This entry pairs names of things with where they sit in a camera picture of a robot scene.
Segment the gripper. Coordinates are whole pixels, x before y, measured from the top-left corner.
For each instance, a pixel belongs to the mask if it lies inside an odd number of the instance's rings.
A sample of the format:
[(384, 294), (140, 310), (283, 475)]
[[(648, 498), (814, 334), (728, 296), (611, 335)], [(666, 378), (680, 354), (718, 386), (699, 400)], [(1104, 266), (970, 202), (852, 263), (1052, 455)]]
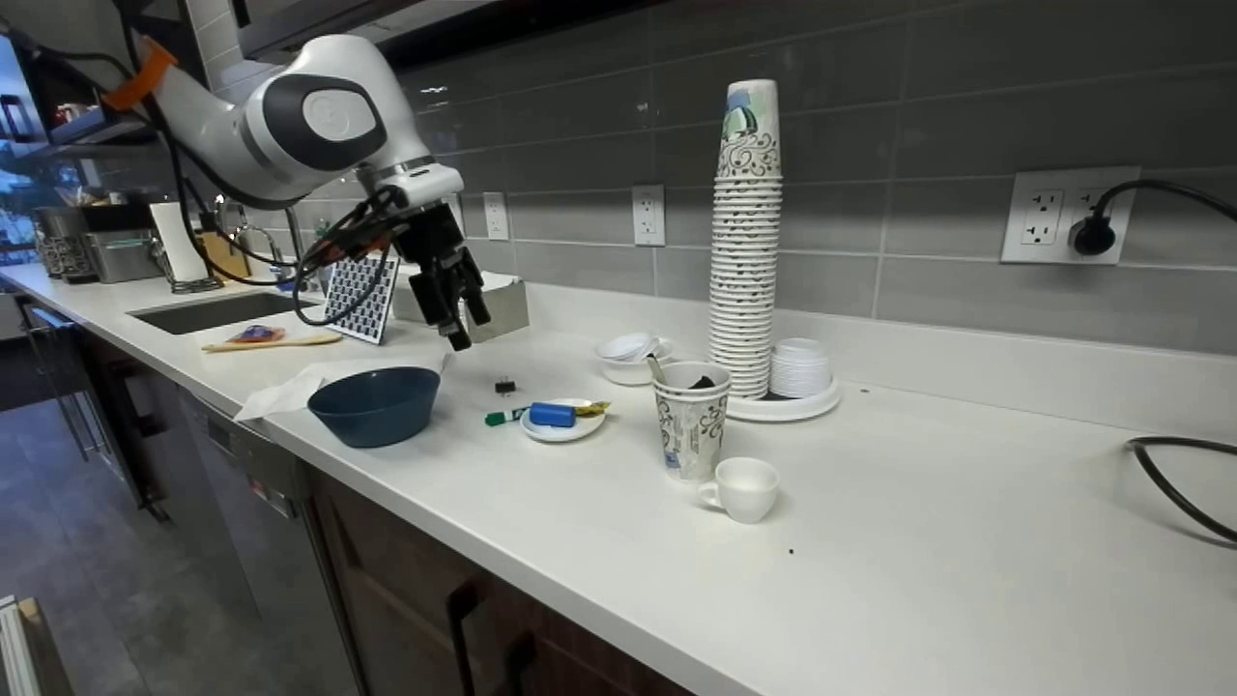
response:
[(490, 323), (491, 314), (482, 300), (482, 272), (450, 204), (434, 202), (400, 211), (393, 225), (395, 250), (417, 268), (409, 286), (421, 316), (454, 351), (468, 351), (473, 339), (460, 316), (460, 300), (477, 326)]

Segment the dark blue bowl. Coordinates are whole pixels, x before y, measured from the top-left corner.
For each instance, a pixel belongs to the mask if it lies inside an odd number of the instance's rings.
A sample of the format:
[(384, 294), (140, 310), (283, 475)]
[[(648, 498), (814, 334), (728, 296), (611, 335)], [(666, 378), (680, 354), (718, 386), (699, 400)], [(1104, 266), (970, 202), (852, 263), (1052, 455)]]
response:
[(439, 384), (433, 368), (374, 368), (323, 384), (306, 409), (349, 448), (387, 448), (428, 427)]

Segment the white bowl of creamers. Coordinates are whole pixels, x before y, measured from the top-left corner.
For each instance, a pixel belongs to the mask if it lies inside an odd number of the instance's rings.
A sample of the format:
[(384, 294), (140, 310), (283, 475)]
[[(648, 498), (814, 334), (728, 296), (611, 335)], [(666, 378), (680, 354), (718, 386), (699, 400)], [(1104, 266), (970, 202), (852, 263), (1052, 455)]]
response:
[(628, 333), (600, 342), (593, 354), (600, 361), (601, 375), (614, 384), (638, 387), (652, 382), (649, 354), (666, 362), (675, 351), (670, 339), (654, 333)]

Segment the checkered calibration board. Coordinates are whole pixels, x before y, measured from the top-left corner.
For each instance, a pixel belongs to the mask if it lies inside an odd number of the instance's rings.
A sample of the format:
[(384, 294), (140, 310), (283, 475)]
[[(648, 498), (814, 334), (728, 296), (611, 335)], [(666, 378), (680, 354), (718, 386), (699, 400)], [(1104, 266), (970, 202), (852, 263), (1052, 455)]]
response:
[(388, 326), (390, 300), (400, 278), (397, 256), (367, 255), (334, 265), (327, 292), (327, 329), (380, 345)]

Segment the small white plate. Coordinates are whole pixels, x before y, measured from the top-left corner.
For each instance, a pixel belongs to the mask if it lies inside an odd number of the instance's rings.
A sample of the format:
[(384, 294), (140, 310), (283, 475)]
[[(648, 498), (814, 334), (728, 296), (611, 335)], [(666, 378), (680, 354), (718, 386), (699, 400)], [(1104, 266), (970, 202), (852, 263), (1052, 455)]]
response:
[[(539, 401), (539, 402), (565, 402), (565, 404), (579, 405), (584, 402), (593, 402), (588, 399), (573, 399), (573, 397), (567, 397), (565, 399), (552, 399), (552, 401)], [(553, 428), (553, 427), (537, 427), (537, 424), (529, 424), (529, 418), (524, 414), (520, 419), (520, 427), (523, 428), (529, 439), (538, 443), (574, 443), (585, 436), (590, 436), (593, 431), (596, 431), (599, 427), (607, 419), (607, 413), (604, 417), (595, 418), (583, 418), (576, 419), (575, 427), (571, 428)]]

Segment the wooden spatula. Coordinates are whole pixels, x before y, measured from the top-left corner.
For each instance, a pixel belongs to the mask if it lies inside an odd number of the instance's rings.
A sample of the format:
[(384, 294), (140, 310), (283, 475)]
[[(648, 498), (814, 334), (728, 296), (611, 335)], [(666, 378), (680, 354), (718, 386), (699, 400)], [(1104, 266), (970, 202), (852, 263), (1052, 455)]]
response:
[(261, 351), (261, 349), (273, 349), (273, 347), (312, 347), (312, 345), (328, 345), (333, 342), (340, 342), (343, 335), (336, 333), (319, 333), (315, 335), (307, 336), (283, 336), (280, 340), (251, 340), (251, 342), (218, 342), (203, 345), (200, 351), (203, 354), (230, 354), (230, 352), (242, 352), (242, 351)]

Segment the white paper napkin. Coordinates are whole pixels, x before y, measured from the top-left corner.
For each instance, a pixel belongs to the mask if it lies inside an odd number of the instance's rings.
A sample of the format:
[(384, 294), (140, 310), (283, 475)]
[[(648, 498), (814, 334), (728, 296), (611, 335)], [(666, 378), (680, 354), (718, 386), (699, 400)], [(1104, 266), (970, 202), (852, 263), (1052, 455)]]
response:
[(301, 373), (292, 376), (281, 384), (263, 388), (247, 397), (242, 409), (238, 410), (231, 419), (234, 422), (255, 422), (277, 413), (292, 413), (292, 410), (304, 409), (306, 402), (323, 384), (332, 384), (346, 376), (362, 375), (375, 368), (430, 368), (433, 373), (442, 375), (447, 366), (452, 365), (452, 354), (438, 351), (421, 351), (414, 354), (401, 354), (401, 356), (376, 360), (348, 360), (335, 362), (310, 362), (301, 370)]

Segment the tap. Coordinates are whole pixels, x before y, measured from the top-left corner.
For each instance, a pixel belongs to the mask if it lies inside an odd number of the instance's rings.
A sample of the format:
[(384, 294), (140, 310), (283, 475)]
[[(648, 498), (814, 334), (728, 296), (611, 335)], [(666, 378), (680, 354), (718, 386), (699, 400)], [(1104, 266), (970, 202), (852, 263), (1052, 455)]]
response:
[(293, 266), (285, 260), (281, 247), (275, 242), (273, 232), (250, 223), (242, 203), (216, 194), (213, 208), (221, 239), (247, 256), (247, 260), (265, 265), (273, 274), (275, 286), (293, 278)]

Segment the wooden cutting board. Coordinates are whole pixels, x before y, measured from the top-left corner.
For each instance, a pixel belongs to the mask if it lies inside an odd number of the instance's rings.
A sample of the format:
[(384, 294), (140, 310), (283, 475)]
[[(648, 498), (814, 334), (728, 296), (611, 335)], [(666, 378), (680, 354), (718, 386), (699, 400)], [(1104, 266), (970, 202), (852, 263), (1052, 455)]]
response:
[(229, 244), (224, 235), (219, 232), (199, 232), (198, 241), (218, 269), (224, 269), (224, 272), (235, 277), (251, 277), (247, 257), (242, 255), (242, 251), (235, 248), (233, 244)]

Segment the sink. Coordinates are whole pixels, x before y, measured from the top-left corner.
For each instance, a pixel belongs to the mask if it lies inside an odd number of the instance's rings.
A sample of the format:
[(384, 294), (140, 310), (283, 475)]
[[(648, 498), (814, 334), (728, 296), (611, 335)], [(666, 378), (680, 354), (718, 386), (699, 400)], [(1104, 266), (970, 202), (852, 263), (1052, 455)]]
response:
[(215, 299), (194, 300), (194, 303), (161, 305), (141, 312), (130, 312), (129, 316), (145, 321), (165, 334), (186, 335), (198, 334), (205, 330), (224, 328), (233, 323), (261, 320), (263, 316), (275, 316), (285, 312), (293, 312), (294, 307), (320, 305), (314, 300), (293, 300), (288, 294), (270, 294), (270, 292), (252, 292), (252, 294), (238, 294), (216, 297)]

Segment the patterned paper cup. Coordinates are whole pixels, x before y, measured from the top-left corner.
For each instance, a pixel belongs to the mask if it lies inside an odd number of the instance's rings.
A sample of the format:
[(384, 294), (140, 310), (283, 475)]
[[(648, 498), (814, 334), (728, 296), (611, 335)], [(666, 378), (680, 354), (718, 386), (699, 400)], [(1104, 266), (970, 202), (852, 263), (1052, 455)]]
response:
[(729, 370), (714, 362), (670, 362), (652, 384), (668, 476), (690, 483), (713, 478), (729, 417)]

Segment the stack of paper cups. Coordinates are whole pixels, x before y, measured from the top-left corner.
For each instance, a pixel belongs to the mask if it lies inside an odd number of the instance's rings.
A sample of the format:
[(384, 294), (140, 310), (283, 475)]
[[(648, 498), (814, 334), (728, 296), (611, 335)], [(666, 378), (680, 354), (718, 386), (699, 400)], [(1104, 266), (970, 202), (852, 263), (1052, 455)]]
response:
[(762, 399), (772, 375), (783, 158), (778, 85), (726, 89), (711, 211), (708, 356), (731, 375), (738, 399)]

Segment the dishwasher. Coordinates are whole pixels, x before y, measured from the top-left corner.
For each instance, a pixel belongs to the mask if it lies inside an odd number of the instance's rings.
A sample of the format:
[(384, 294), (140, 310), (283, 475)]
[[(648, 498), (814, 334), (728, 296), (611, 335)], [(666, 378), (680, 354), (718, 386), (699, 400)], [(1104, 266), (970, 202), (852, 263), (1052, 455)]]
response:
[(181, 407), (259, 614), (278, 696), (360, 696), (301, 461), (181, 388)]

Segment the white espresso cup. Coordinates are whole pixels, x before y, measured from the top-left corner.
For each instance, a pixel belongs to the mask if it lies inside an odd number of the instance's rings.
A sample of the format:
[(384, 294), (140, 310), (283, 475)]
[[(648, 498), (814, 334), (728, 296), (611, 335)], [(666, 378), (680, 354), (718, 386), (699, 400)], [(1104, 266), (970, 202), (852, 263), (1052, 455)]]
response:
[(714, 478), (699, 485), (695, 494), (703, 506), (724, 511), (731, 520), (755, 525), (773, 511), (779, 475), (760, 457), (726, 457), (717, 464)]

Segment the white round tray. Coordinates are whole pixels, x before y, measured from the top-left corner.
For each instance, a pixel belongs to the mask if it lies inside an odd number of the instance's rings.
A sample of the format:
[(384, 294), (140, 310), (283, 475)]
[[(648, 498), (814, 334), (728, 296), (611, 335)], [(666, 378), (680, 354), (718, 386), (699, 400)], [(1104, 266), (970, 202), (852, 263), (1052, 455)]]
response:
[(826, 391), (790, 399), (768, 393), (762, 399), (730, 397), (726, 418), (738, 422), (788, 423), (808, 422), (823, 417), (840, 404), (842, 388), (840, 380), (833, 380)]

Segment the stack of white lids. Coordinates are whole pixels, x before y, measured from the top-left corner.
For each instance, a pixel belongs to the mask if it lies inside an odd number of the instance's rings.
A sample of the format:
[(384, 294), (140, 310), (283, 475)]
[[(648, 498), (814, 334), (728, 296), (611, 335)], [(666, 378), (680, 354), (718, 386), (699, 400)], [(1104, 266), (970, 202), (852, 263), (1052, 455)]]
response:
[(833, 387), (834, 375), (823, 344), (805, 336), (779, 340), (769, 354), (769, 392), (807, 399)]

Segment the metal canister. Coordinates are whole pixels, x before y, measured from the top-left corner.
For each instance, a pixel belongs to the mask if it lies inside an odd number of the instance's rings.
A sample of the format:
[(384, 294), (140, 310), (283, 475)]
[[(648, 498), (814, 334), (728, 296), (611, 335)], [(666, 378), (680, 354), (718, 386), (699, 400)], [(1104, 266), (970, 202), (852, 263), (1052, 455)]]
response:
[(88, 226), (79, 208), (40, 206), (33, 211), (41, 260), (52, 278), (67, 283), (99, 281), (87, 244)]

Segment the white double wall socket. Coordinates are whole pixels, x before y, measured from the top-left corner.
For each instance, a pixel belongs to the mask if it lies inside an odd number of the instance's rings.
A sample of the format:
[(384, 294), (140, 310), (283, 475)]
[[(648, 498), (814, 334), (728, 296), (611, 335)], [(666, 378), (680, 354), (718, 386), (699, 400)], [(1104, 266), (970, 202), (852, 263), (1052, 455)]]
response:
[(1074, 250), (1070, 230), (1094, 211), (1101, 194), (1141, 176), (1141, 166), (1033, 171), (1016, 176), (999, 261), (1002, 265), (1100, 265), (1121, 260), (1133, 194), (1110, 202), (1106, 216), (1116, 234), (1113, 246), (1101, 253)]

